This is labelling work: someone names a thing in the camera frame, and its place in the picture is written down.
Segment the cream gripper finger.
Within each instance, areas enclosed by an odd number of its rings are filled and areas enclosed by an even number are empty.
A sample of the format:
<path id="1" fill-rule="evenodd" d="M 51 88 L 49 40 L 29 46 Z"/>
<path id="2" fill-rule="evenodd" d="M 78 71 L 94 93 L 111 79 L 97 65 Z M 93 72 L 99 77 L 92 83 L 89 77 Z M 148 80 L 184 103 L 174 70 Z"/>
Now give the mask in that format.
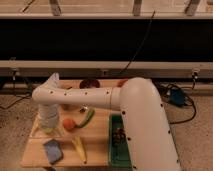
<path id="1" fill-rule="evenodd" d="M 54 129 L 54 133 L 55 133 L 56 135 L 58 135 L 59 137 L 62 137 L 62 136 L 63 136 L 63 131 L 62 131 L 62 129 L 61 129 L 60 127 L 56 127 L 56 128 Z"/>
<path id="2" fill-rule="evenodd" d="M 39 118 L 36 117 L 34 126 L 32 127 L 31 137 L 34 137 L 35 134 L 36 134 L 36 132 L 37 132 L 39 129 L 40 129 L 40 126 L 39 126 Z"/>

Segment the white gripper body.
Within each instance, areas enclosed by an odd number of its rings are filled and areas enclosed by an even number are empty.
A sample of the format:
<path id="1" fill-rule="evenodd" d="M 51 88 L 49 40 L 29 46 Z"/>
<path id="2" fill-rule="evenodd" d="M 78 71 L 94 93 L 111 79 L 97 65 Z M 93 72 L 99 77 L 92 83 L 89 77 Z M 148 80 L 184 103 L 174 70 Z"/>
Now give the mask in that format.
<path id="1" fill-rule="evenodd" d="M 58 106 L 40 104 L 38 106 L 38 123 L 39 127 L 44 130 L 56 128 L 59 124 Z"/>

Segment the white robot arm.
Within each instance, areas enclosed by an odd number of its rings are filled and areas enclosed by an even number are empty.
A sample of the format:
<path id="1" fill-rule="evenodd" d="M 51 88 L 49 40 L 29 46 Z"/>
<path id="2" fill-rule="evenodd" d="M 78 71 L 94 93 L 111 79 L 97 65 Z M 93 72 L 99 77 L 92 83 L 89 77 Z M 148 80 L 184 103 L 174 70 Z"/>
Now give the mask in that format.
<path id="1" fill-rule="evenodd" d="M 34 89 L 42 106 L 86 105 L 121 113 L 134 171 L 182 171 L 167 115 L 154 84 L 132 78 L 121 87 L 65 90 L 52 79 Z"/>

